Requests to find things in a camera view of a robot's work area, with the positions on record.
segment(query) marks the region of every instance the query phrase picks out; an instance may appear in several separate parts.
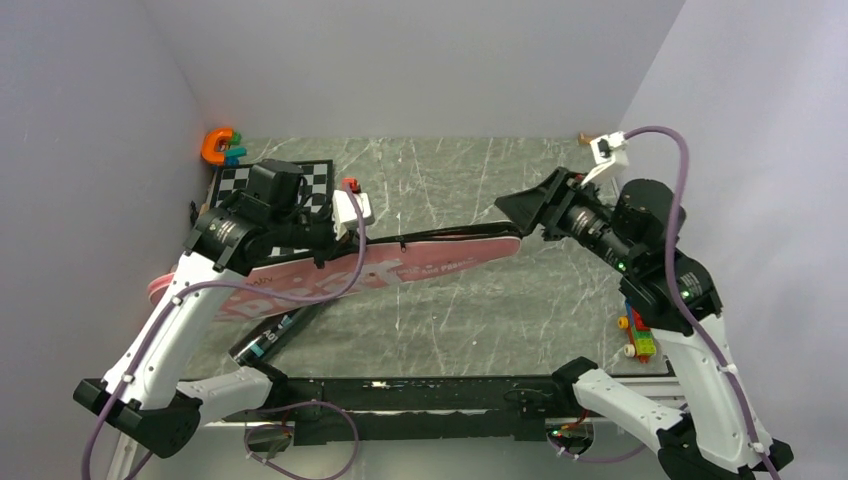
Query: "white bracket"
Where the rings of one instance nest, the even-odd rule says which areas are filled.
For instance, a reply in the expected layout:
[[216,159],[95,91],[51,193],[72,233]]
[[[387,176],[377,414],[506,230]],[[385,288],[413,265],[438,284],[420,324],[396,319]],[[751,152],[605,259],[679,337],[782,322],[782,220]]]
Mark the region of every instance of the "white bracket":
[[589,147],[592,149],[596,166],[583,178],[581,185],[585,186],[590,182],[600,185],[623,172],[630,165],[627,154],[624,153],[626,146],[624,132],[610,133],[592,140]]
[[612,420],[653,452],[660,449],[657,430],[667,430],[682,420],[680,410],[634,392],[598,368],[580,375],[573,388],[581,406]]
[[[371,210],[371,201],[368,199],[368,194],[356,193],[353,196],[356,198],[356,203],[359,204],[362,216],[365,217],[365,225],[373,224],[374,213]],[[344,190],[333,192],[333,219],[336,223],[336,239],[342,238],[349,230],[356,231],[359,225],[353,203]]]
[[271,391],[271,380],[251,367],[196,382],[180,382],[177,390],[203,400],[200,425],[216,422],[233,413],[259,408]]

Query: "lego toy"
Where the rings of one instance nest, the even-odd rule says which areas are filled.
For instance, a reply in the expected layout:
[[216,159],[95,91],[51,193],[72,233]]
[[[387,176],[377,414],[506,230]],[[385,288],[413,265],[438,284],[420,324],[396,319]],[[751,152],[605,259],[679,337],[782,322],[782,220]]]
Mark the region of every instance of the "lego toy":
[[241,134],[231,127],[216,128],[206,135],[200,155],[215,166],[238,165],[239,158],[247,155],[247,149],[238,147]]
[[618,319],[618,328],[627,331],[627,337],[630,339],[630,343],[624,346],[624,355],[648,363],[657,353],[651,329],[645,326],[642,316],[629,303],[624,306],[627,308],[627,315]]

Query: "pink skateboard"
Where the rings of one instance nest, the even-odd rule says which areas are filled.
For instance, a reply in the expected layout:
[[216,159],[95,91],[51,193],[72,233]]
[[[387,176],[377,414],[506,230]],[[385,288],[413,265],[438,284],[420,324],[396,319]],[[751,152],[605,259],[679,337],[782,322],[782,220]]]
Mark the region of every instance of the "pink skateboard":
[[[347,295],[440,277],[461,272],[518,252],[521,238],[514,225],[495,223],[421,232],[403,237],[377,239],[368,243],[365,266]],[[247,283],[276,292],[298,296],[324,295],[337,291],[353,275],[355,247],[323,269],[315,266],[307,254],[269,259],[269,265],[250,273]],[[172,274],[163,275],[147,287],[150,301],[156,304],[171,282]],[[227,300],[215,321],[244,321],[293,310],[296,304],[247,291],[236,291]]]

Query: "black and white checkerboard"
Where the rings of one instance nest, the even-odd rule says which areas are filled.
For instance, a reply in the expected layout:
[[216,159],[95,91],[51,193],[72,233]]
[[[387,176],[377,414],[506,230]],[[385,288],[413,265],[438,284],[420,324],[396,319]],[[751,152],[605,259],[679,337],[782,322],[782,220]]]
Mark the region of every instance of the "black and white checkerboard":
[[[333,161],[312,160],[292,163],[303,169],[303,176],[306,179],[306,185],[301,187],[297,201],[300,202],[306,195],[314,194],[306,201],[309,211],[318,213],[324,205],[329,205],[327,208],[331,209],[333,200],[329,195],[333,191]],[[250,165],[218,167],[213,180],[210,206],[217,207],[231,193],[245,188],[249,173]],[[302,250],[274,248],[271,256],[287,255],[299,251]]]

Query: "red lego piece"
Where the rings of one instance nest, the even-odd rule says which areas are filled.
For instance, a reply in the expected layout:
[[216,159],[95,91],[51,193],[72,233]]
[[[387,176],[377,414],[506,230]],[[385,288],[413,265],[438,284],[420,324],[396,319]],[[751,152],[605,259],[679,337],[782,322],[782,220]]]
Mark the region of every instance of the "red lego piece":
[[345,185],[350,185],[350,191],[353,193],[362,193],[362,188],[359,186],[359,182],[357,182],[353,177],[347,177],[342,180],[342,186]]
[[636,327],[636,330],[640,332],[650,332],[651,329],[646,327],[644,322],[642,322],[642,315],[639,315],[639,312],[636,309],[631,308],[630,313],[633,315],[633,325]]

